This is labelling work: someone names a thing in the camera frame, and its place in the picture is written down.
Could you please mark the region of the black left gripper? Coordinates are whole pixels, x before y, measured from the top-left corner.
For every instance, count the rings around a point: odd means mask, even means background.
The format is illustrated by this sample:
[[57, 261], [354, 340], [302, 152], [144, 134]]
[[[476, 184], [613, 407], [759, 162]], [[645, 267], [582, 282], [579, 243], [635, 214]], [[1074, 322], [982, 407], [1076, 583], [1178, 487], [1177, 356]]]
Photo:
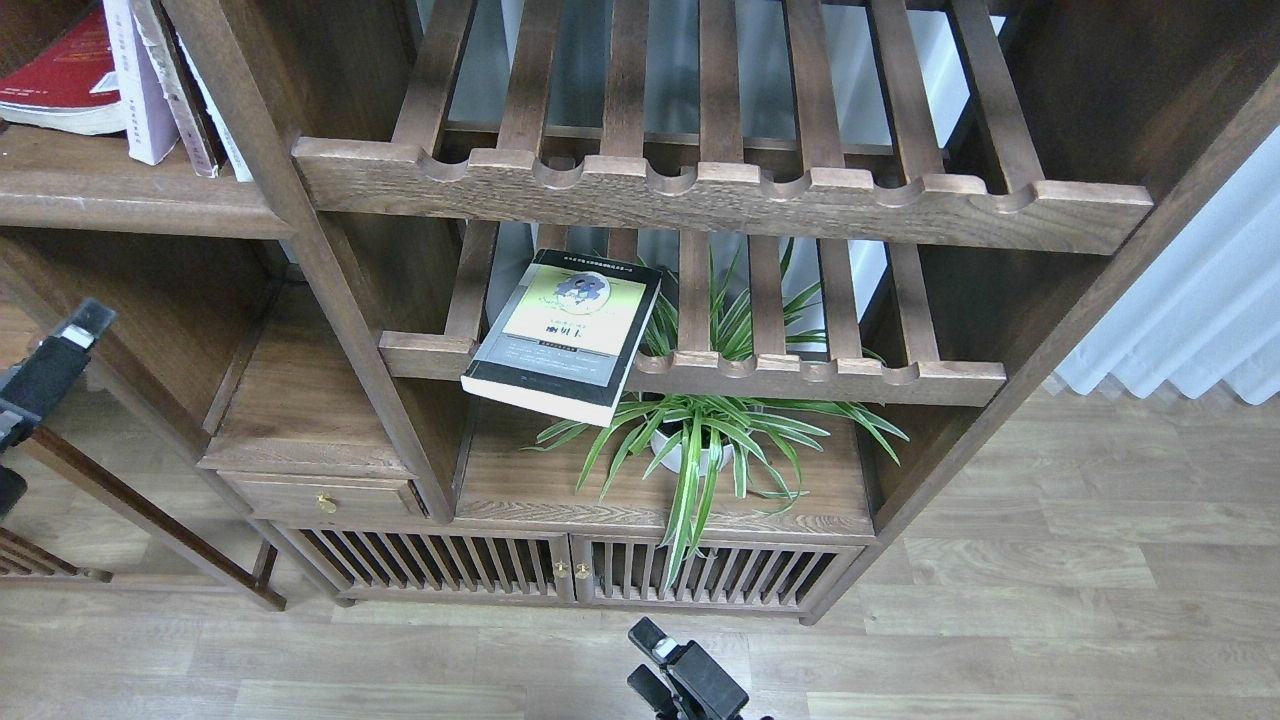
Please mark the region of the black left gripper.
[[84, 299], [23, 363], [3, 377], [1, 451], [28, 439], [70, 391], [90, 363], [90, 351], [116, 311]]

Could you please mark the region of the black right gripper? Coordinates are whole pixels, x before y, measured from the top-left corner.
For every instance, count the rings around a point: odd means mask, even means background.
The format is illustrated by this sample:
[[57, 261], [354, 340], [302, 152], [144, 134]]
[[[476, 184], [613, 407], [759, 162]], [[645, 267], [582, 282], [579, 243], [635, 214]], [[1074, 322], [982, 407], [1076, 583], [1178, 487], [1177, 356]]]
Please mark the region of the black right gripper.
[[698, 642], [680, 644], [650, 618], [640, 618], [628, 639], [662, 670], [639, 665], [627, 678], [655, 719], [742, 717], [748, 692]]

